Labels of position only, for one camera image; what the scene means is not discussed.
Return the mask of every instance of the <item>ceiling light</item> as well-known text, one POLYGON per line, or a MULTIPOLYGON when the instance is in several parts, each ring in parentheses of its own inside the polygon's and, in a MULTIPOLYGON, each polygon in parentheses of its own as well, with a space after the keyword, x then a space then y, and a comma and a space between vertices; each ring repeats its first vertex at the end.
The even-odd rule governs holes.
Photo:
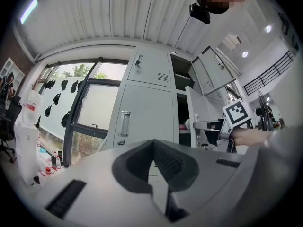
POLYGON ((244 51, 243 54, 242 54, 242 57, 245 58, 246 56, 248 56, 248 52, 244 51))
POLYGON ((271 26, 270 26, 270 25, 267 25, 267 26, 266 26, 266 32, 269 33, 270 31, 271 31, 271 26))
POLYGON ((25 10, 24 14, 22 15, 20 21, 21 24, 24 24, 24 21, 27 19, 28 15, 33 11, 35 6, 37 6, 38 0, 32 0, 32 2, 29 4, 28 8, 25 10))

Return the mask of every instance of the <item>black chair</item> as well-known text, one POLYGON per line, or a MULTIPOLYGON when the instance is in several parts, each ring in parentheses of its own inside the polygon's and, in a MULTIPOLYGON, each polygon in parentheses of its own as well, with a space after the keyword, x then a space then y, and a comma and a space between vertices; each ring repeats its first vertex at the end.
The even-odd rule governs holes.
POLYGON ((15 150, 8 146, 7 141, 11 141, 15 137, 14 124, 22 109, 20 99, 19 96, 13 97, 9 109, 5 112, 5 116, 0 116, 0 152, 4 151, 10 158, 9 161, 11 163, 13 163, 16 158, 13 160, 13 157, 8 153, 8 150, 12 151, 13 154, 15 154, 15 150))

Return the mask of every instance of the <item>ceiling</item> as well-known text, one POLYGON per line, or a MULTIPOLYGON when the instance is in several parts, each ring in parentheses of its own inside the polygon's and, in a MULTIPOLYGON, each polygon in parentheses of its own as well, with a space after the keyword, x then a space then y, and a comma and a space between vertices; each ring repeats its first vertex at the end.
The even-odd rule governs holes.
MULTIPOLYGON (((204 24, 190 17, 189 5, 193 2, 195 0, 38 0, 37 7, 18 29, 25 44, 31 47, 33 57, 73 42, 106 37, 152 41, 193 55, 211 33, 212 23, 222 16, 211 14, 212 23, 204 24)), ((258 55, 273 37, 264 39, 263 30, 275 21, 269 3, 253 0, 233 31, 243 43, 233 51, 220 49, 241 67, 249 61, 239 57, 242 50, 258 55)))

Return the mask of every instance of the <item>brick wall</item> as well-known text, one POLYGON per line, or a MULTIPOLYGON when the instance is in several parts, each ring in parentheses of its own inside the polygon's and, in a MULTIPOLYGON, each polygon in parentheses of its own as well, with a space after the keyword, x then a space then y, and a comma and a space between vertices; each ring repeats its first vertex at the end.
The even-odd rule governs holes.
POLYGON ((25 77, 33 67, 33 63, 21 49, 18 41, 15 38, 12 28, 8 28, 4 33, 0 44, 0 71, 2 70, 8 58, 11 58, 16 66, 24 73, 23 80, 18 88, 21 89, 25 77))

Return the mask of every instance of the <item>fan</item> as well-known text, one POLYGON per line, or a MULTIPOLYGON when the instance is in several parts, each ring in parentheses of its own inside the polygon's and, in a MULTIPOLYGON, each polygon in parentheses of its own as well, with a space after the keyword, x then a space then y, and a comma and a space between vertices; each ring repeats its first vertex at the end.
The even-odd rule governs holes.
POLYGON ((268 108, 266 105, 265 98, 261 91, 258 91, 258 98, 260 102, 260 108, 256 109, 256 115, 261 116, 263 130, 271 131, 271 127, 270 127, 271 121, 268 113, 268 108))

